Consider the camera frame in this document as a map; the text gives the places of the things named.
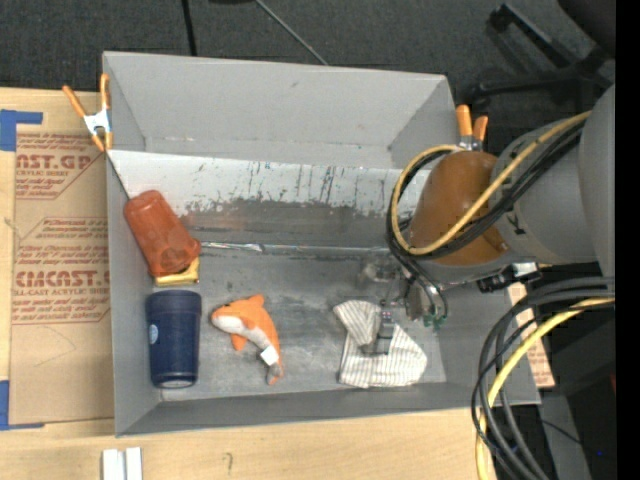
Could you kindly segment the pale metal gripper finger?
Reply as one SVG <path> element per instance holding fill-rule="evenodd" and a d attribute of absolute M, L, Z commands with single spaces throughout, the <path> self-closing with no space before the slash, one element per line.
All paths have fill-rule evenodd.
<path fill-rule="evenodd" d="M 374 355 L 387 355 L 391 348 L 391 341 L 395 332 L 395 321 L 391 311 L 382 310 L 380 324 L 372 344 Z"/>

